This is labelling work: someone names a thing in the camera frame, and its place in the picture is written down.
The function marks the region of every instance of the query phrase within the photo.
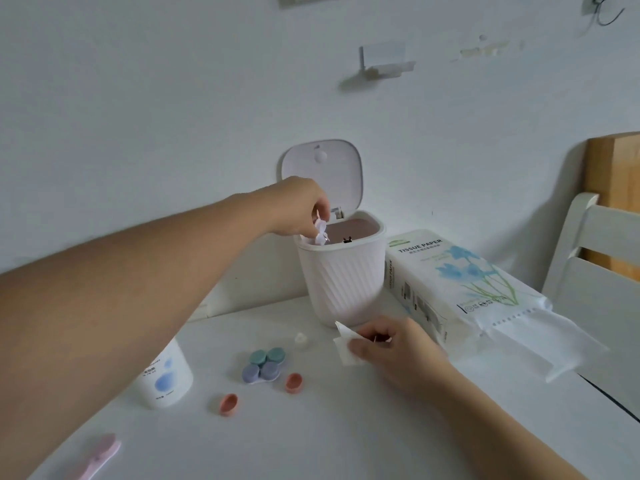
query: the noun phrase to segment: white trash can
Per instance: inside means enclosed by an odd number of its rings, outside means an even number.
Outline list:
[[[282,160],[282,178],[313,178],[327,193],[332,217],[324,246],[295,236],[309,297],[320,322],[347,326],[374,317],[373,305],[385,278],[385,225],[359,210],[362,163],[356,147],[343,140],[294,146]]]

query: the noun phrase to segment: tabletop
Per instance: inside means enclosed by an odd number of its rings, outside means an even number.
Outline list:
[[[404,315],[386,292],[380,306]],[[310,340],[304,351],[294,347],[298,332]],[[371,366],[343,367],[337,336],[318,322],[308,297],[188,323],[178,341],[195,380],[180,402],[149,410],[125,391],[31,478],[65,479],[105,433],[123,445],[98,480],[476,478],[441,416],[391,388]],[[282,376],[244,384],[249,354],[272,347],[287,352]],[[640,424],[578,375],[546,384],[496,349],[455,365],[591,480],[637,478]],[[304,378],[297,395],[284,390],[291,372]],[[210,408],[228,393],[239,397],[229,418]]]

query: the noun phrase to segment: bottle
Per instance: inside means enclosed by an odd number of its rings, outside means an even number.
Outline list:
[[[166,408],[177,403],[191,388],[193,373],[175,337],[135,380],[149,407]]]

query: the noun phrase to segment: wooden headboard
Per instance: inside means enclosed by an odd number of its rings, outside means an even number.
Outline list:
[[[600,195],[598,205],[640,213],[640,132],[620,133],[587,142],[584,191]],[[640,281],[640,267],[594,251],[584,258]]]

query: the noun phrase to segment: forearm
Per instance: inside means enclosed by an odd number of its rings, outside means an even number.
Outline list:
[[[435,405],[482,478],[585,480],[461,374],[444,387]]]
[[[246,245],[252,194],[124,230],[0,276],[0,463],[25,477],[162,350]]]

